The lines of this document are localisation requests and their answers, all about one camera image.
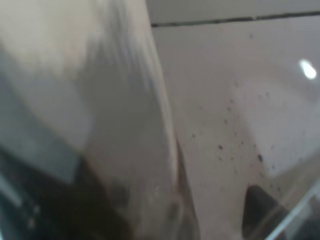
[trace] tile grout line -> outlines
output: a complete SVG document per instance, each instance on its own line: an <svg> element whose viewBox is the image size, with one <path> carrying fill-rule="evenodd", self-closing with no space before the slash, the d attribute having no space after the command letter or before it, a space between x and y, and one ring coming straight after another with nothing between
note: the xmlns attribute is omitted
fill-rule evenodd
<svg viewBox="0 0 320 240"><path fill-rule="evenodd" d="M197 26L197 25L224 24L224 23L236 23L236 22L252 22L252 21L273 20L273 19L301 18L301 17L312 17L312 16L320 16L320 11L291 12L291 13L282 13L282 14L272 14L272 15L262 15L262 16L244 16L244 17L233 17L233 18L211 19L211 20L152 23L151 27L163 28L163 27Z"/></svg>

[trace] black speck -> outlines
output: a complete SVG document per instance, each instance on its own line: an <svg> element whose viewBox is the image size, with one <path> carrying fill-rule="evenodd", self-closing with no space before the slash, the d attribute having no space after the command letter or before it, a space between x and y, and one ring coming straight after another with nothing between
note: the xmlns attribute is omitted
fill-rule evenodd
<svg viewBox="0 0 320 240"><path fill-rule="evenodd" d="M260 162L263 162L263 160L264 160L261 154L258 154L258 159Z"/></svg>

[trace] white tile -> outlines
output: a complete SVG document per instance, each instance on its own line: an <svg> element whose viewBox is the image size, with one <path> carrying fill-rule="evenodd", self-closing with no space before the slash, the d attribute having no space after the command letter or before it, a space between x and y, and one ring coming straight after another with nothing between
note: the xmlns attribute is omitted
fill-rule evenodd
<svg viewBox="0 0 320 240"><path fill-rule="evenodd" d="M320 70L320 17L154 36L202 239L241 239L248 185L291 208L319 176L320 76L299 63Z"/></svg>
<svg viewBox="0 0 320 240"><path fill-rule="evenodd" d="M320 10L318 0L146 0L153 23L199 21Z"/></svg>

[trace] white surface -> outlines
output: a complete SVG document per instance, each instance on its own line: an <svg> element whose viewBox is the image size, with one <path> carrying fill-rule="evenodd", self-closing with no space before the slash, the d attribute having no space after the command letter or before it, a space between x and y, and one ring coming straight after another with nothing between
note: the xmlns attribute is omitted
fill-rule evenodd
<svg viewBox="0 0 320 240"><path fill-rule="evenodd" d="M146 0L152 23L319 11L318 0Z"/></svg>
<svg viewBox="0 0 320 240"><path fill-rule="evenodd" d="M202 239L242 239L248 185L290 208L319 176L320 78L299 63L320 70L320 17L153 31Z"/></svg>

